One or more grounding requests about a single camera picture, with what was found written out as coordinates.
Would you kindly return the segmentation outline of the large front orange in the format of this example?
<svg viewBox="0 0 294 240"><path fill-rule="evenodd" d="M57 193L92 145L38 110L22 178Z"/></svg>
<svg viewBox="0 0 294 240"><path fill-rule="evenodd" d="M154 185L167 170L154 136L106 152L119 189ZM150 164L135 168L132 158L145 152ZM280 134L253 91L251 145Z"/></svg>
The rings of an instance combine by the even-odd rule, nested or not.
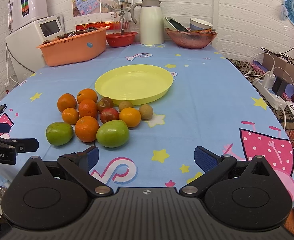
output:
<svg viewBox="0 0 294 240"><path fill-rule="evenodd" d="M75 124L75 135L82 142L93 142L99 128L99 123L94 117L84 116Z"/></svg>

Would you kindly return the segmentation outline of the green fruit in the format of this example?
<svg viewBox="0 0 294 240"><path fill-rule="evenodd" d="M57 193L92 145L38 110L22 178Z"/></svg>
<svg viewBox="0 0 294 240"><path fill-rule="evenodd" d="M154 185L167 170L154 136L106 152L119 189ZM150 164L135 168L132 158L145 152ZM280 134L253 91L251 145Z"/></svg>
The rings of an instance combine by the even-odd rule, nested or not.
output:
<svg viewBox="0 0 294 240"><path fill-rule="evenodd" d="M73 135L73 127L65 122L54 122L46 128L47 141L54 146L67 144Z"/></svg>
<svg viewBox="0 0 294 240"><path fill-rule="evenodd" d="M107 148L116 148L129 140L130 132L122 120L112 120L103 124L97 131L96 139Z"/></svg>

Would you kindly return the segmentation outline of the small orange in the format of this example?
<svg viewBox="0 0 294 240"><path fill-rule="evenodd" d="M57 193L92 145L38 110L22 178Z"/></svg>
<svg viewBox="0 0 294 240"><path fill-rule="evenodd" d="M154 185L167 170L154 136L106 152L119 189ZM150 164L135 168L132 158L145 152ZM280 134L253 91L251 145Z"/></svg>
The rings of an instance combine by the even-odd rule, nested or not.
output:
<svg viewBox="0 0 294 240"><path fill-rule="evenodd" d="M75 125L79 120L79 113L74 108L67 108L62 112L62 119L67 124Z"/></svg>

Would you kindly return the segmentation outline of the red plum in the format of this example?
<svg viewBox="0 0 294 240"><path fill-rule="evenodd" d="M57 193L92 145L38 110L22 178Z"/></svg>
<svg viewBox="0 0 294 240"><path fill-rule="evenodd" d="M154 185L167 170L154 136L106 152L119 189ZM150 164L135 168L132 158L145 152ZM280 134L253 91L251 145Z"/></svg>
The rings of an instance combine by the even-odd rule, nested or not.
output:
<svg viewBox="0 0 294 240"><path fill-rule="evenodd" d="M113 120L119 120L119 112L114 108L103 109L100 113L100 120L103 124Z"/></svg>

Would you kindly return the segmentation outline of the dark brown plum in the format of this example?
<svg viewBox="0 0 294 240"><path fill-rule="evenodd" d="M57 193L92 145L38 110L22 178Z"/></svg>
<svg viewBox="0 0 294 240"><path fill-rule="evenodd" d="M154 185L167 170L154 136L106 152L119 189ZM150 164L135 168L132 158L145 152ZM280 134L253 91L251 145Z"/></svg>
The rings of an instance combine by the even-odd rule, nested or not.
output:
<svg viewBox="0 0 294 240"><path fill-rule="evenodd" d="M103 97L97 102L97 109L99 113L101 113L105 109L113 108L113 107L114 107L113 100L109 97Z"/></svg>

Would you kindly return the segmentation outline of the yellow orange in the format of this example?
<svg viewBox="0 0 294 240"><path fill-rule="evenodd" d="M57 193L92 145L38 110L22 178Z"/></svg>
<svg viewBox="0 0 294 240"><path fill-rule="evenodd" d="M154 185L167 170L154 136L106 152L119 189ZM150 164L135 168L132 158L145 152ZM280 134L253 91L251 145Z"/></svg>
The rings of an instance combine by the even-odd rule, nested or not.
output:
<svg viewBox="0 0 294 240"><path fill-rule="evenodd" d="M129 128L137 127L142 119L140 112L133 107L127 107L121 110L119 118L125 122Z"/></svg>

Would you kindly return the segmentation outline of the brown longan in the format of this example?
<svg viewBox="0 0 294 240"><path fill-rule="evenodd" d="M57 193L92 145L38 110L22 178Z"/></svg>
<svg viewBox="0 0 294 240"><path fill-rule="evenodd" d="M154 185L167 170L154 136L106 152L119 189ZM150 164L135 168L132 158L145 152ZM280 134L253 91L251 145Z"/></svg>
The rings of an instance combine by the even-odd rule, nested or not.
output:
<svg viewBox="0 0 294 240"><path fill-rule="evenodd" d="M118 109L121 112L123 109L132 108L133 104L130 101L121 101L118 105Z"/></svg>
<svg viewBox="0 0 294 240"><path fill-rule="evenodd" d="M153 108L147 104L141 105L139 108L139 113L143 120L150 120L153 116Z"/></svg>

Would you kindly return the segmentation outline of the blue patterned tablecloth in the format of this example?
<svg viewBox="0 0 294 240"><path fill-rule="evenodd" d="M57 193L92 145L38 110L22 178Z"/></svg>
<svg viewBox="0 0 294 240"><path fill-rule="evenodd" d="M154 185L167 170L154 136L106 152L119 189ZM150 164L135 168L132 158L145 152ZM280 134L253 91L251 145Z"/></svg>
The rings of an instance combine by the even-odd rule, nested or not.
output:
<svg viewBox="0 0 294 240"><path fill-rule="evenodd" d="M120 186L176 187L204 173L194 160L198 146L238 160L264 156L286 185L294 203L294 146L251 83L214 48L188 50L171 42L108 48L97 58L77 64L45 67L31 75L2 101L1 121L11 124L6 138L35 138L37 155L55 160L83 151L78 138L56 147L46 128L61 121L56 103L66 93L94 88L104 73L122 66L139 70L148 64L173 75L168 92L151 103L153 117L130 129L128 142L114 149L99 146L99 161L90 174Z"/></svg>

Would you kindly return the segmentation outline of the white power strip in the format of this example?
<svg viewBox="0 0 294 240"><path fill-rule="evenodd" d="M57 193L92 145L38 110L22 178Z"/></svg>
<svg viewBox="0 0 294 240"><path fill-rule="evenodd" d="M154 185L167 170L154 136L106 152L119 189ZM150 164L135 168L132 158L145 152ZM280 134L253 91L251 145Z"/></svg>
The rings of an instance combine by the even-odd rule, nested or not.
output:
<svg viewBox="0 0 294 240"><path fill-rule="evenodd" d="M289 113L294 117L294 103L284 100L281 96L277 96L271 89L265 88L261 80L255 80L253 86L265 97L268 103L275 110L288 109Z"/></svg>

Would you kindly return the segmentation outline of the orange plastic basket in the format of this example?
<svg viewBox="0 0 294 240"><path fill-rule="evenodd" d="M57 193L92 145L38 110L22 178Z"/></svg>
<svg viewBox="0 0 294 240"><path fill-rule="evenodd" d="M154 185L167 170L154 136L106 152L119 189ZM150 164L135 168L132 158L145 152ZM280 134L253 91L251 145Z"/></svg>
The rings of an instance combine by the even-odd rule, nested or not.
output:
<svg viewBox="0 0 294 240"><path fill-rule="evenodd" d="M39 45L45 63L50 67L89 61L106 49L106 32L109 27L58 39Z"/></svg>

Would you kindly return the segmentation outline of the copper pink bowl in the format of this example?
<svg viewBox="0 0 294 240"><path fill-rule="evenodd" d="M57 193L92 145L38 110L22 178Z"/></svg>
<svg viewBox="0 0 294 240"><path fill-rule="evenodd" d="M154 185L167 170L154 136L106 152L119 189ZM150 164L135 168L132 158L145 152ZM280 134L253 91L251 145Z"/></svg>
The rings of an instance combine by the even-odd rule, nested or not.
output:
<svg viewBox="0 0 294 240"><path fill-rule="evenodd" d="M216 32L197 33L165 29L170 39L180 47L188 49L203 49L217 36Z"/></svg>

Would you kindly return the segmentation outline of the red plastic basket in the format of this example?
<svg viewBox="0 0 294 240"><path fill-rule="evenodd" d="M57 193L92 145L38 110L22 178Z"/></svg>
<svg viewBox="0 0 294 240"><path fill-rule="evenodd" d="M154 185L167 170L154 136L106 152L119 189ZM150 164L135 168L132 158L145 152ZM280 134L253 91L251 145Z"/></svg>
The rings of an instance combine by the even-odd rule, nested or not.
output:
<svg viewBox="0 0 294 240"><path fill-rule="evenodd" d="M118 47L126 47L135 41L135 36L137 35L137 32L130 32L130 33L117 33L117 34L108 34L106 35L106 39L108 42L108 45L113 48Z"/></svg>

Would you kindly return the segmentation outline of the white blue cup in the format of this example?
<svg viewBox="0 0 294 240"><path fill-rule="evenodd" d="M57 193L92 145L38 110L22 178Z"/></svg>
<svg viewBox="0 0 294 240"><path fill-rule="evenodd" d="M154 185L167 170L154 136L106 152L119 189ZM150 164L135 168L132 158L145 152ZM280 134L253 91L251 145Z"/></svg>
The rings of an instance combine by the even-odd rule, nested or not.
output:
<svg viewBox="0 0 294 240"><path fill-rule="evenodd" d="M205 20L197 18L190 18L190 29L191 30L207 30L212 29L213 24Z"/></svg>

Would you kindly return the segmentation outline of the green white dish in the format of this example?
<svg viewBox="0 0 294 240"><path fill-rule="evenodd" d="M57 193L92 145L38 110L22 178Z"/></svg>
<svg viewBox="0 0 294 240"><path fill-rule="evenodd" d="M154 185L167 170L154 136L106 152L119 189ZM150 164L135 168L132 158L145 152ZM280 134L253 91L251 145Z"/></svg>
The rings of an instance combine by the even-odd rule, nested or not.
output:
<svg viewBox="0 0 294 240"><path fill-rule="evenodd" d="M172 17L165 16L164 24L168 27L168 29L173 31L189 32L186 27L184 27Z"/></svg>

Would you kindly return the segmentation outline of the bedding poster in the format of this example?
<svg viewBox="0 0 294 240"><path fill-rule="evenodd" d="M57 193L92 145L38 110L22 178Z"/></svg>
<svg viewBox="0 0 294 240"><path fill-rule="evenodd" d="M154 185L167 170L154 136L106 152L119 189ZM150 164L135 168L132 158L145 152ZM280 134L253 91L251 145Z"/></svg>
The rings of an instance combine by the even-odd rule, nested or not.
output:
<svg viewBox="0 0 294 240"><path fill-rule="evenodd" d="M72 0L73 24L76 29L112 25L114 13L123 9L129 13L133 0Z"/></svg>

